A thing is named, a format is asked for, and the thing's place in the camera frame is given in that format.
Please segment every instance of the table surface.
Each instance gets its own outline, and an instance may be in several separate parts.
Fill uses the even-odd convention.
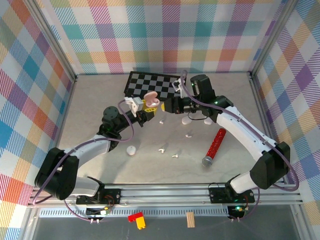
[[[259,130],[263,126],[258,108],[246,73],[209,73],[216,95],[229,98]],[[128,74],[123,75],[82,75],[75,85],[67,113],[59,148],[76,146],[94,136],[101,124],[103,111],[109,106],[117,106],[124,97]],[[189,74],[187,87],[191,90]],[[158,109],[156,116],[144,127],[134,124],[135,135],[130,142],[119,145],[103,155],[85,163],[78,170],[80,177],[94,177],[104,183],[211,183],[226,182],[232,177],[245,173],[255,164],[249,152],[227,132],[209,168],[202,166],[220,126],[204,124],[203,120],[183,125],[181,119],[186,114],[170,114]],[[202,117],[201,113],[192,115]],[[127,128],[122,139],[132,134]],[[137,152],[129,156],[128,146]],[[166,146],[165,153],[158,149]]]

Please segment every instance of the plaid wallpaper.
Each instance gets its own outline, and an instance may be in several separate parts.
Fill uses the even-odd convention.
[[[37,1],[77,73],[119,74],[246,72],[287,0]]]
[[[72,81],[23,0],[0,1],[0,240],[17,238]]]
[[[306,211],[320,239],[320,0],[300,0],[258,73],[278,140],[291,146]]]

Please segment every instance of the purple cable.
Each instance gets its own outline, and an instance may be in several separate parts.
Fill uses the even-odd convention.
[[[51,198],[52,196],[48,196],[40,201],[37,202],[37,198],[39,197],[40,193],[45,189],[45,187],[47,186],[47,184],[50,182],[50,180],[52,179],[52,177],[54,176],[54,174],[56,173],[57,169],[60,167],[60,165],[64,162],[64,160],[70,155],[72,154],[73,152],[75,152],[76,150],[78,150],[79,148],[87,145],[87,144],[90,144],[90,143],[93,143],[93,142],[96,142],[96,141],[116,141],[116,142],[128,142],[130,141],[134,135],[135,135],[135,129],[134,129],[134,126],[132,124],[132,122],[130,121],[129,117],[126,115],[125,111],[121,108],[120,104],[124,103],[125,100],[122,100],[118,103],[118,108],[120,110],[120,112],[123,114],[123,116],[125,117],[125,119],[127,120],[127,122],[129,123],[131,129],[132,129],[132,135],[127,138],[127,139],[116,139],[116,138],[109,138],[109,137],[101,137],[101,138],[97,138],[97,139],[92,139],[92,140],[89,140],[89,141],[85,141],[81,144],[79,144],[78,146],[76,146],[74,149],[70,150],[69,152],[67,152],[61,159],[60,161],[57,163],[57,165],[54,167],[54,169],[52,170],[52,172],[50,173],[50,175],[48,176],[48,178],[44,181],[44,183],[42,184],[42,186],[39,188],[38,192],[35,194],[34,196],[34,199],[32,201],[32,204],[33,205],[37,205],[37,204],[40,204],[42,202],[44,202],[45,200]],[[74,214],[75,216],[77,216],[78,218],[82,219],[82,220],[86,220],[86,221],[89,221],[89,219],[83,217],[83,216],[80,216],[78,214],[76,214],[74,211],[71,210],[71,208],[67,205],[66,201],[64,201],[65,203],[65,206],[68,208],[68,210]]]
[[[181,81],[185,80],[185,78],[187,77],[187,71],[186,70],[183,70],[182,73],[181,73]],[[216,110],[219,110],[219,111],[222,111],[224,113],[227,113],[229,114],[230,116],[236,118],[239,122],[241,122],[243,125],[245,125],[255,136],[257,136],[259,139],[263,139],[265,140],[254,128],[252,128],[248,123],[246,123],[245,121],[243,121],[240,117],[238,117],[236,114],[234,114],[233,112],[225,109],[225,108],[222,108],[222,107],[219,107],[219,106],[216,106],[216,105],[212,105],[212,104],[207,104],[207,103],[204,103],[204,102],[201,102],[197,99],[195,99],[190,93],[189,91],[187,90],[187,87],[184,85],[184,84],[181,84],[182,85],[182,88],[183,90],[185,91],[185,93],[187,94],[187,96],[193,100],[195,103],[199,104],[199,105],[202,105],[202,106],[205,106],[205,107],[209,107],[209,108],[213,108],[213,109],[216,109]],[[265,144],[270,147],[272,150],[274,150],[281,158],[282,160],[285,162],[285,164],[289,167],[289,169],[291,170],[293,176],[294,176],[294,180],[295,180],[295,186],[292,187],[292,188],[286,188],[286,187],[282,187],[282,186],[278,186],[276,184],[273,184],[273,186],[277,187],[278,189],[281,189],[281,190],[284,190],[284,191],[287,191],[287,192],[294,192],[296,191],[298,188],[299,188],[299,179],[298,179],[298,176],[297,176],[297,173],[296,171],[294,170],[293,166],[290,164],[290,162],[286,159],[286,157],[278,150],[276,149],[272,144],[270,144],[268,141],[265,141]]]

